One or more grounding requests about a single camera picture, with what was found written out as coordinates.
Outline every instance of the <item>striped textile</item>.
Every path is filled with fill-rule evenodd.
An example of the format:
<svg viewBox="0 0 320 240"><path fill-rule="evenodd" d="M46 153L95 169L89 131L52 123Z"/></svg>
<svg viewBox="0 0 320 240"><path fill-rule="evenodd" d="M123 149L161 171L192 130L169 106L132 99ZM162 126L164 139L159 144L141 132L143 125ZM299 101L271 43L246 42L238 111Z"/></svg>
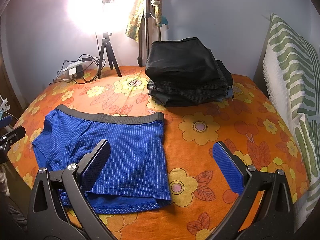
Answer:
<svg viewBox="0 0 320 240"><path fill-rule="evenodd" d="M161 112L141 117L110 116L60 105L47 114L43 131L32 144L39 167L57 171L78 163L101 139L107 139L111 154L92 189L86 192L87 199L97 213L140 212L171 203L163 126ZM61 196L69 205L65 193Z"/></svg>
<svg viewBox="0 0 320 240"><path fill-rule="evenodd" d="M263 70L269 100L300 148L310 182L295 204L296 228L320 197L320 63L314 47L279 16L272 14Z"/></svg>

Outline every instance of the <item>bed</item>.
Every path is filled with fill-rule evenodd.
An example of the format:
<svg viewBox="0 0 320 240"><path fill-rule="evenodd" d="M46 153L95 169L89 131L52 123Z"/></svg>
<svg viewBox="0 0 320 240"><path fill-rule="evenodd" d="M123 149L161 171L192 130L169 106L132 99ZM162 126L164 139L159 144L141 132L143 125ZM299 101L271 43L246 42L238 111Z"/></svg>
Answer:
<svg viewBox="0 0 320 240"><path fill-rule="evenodd" d="M212 158L212 146L217 141L223 141L246 165L254 164L260 171L283 169L293 202L308 190L306 170L291 133L250 78L233 75L234 98L165 108L148 95L144 68L123 66L120 70L122 77L105 68L103 78L92 83L52 84L26 109L15 125L25 127L26 136L11 147L8 156L30 188L38 171L31 142L42 131L44 117L64 104L93 114L164 113L164 149L172 204L148 212L100 215L118 239L130 239L132 235L139 235L139 239L205 239L237 198ZM85 77L95 73L96 70L89 70ZM242 228L250 225L261 198L258 193ZM80 226L71 209L68 216Z"/></svg>

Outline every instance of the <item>light stand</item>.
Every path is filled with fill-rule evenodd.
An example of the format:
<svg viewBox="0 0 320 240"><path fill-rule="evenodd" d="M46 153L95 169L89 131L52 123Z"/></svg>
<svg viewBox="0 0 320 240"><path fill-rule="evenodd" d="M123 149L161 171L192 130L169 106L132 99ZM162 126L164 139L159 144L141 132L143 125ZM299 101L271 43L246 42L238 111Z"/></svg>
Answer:
<svg viewBox="0 0 320 240"><path fill-rule="evenodd" d="M103 33L102 45L101 45L101 49L100 49L99 65L98 65L98 79L100 79L100 77L101 77L104 49L106 49L110 69L113 69L113 65L114 65L118 76L122 77L117 60L116 60L116 57L115 57L115 54L113 53L113 49L112 49L112 46L110 43L109 36L111 36L111 35L112 35L112 33Z"/></svg>

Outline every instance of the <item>stack of folded clothes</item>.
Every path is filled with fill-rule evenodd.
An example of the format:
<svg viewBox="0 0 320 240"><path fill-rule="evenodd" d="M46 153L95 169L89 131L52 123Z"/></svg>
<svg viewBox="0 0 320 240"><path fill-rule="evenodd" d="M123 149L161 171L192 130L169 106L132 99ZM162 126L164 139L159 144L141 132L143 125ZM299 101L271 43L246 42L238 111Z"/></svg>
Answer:
<svg viewBox="0 0 320 240"><path fill-rule="evenodd" d="M147 60L149 95L164 106L197 106L233 96L233 79L198 38L155 41Z"/></svg>

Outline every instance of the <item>elastic waistband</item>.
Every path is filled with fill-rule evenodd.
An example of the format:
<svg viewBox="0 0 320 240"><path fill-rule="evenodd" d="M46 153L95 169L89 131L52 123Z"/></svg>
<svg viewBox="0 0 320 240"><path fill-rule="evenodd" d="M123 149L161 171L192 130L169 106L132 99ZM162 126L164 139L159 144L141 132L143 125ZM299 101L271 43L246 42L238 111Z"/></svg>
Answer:
<svg viewBox="0 0 320 240"><path fill-rule="evenodd" d="M70 109L65 105L58 105L56 107L59 111L80 119L93 121L93 122L104 122L104 123L115 123L115 124L142 124L150 123L157 120L164 121L164 114L157 112L151 115L145 116L114 116L108 114L88 114L79 112L74 109Z"/></svg>

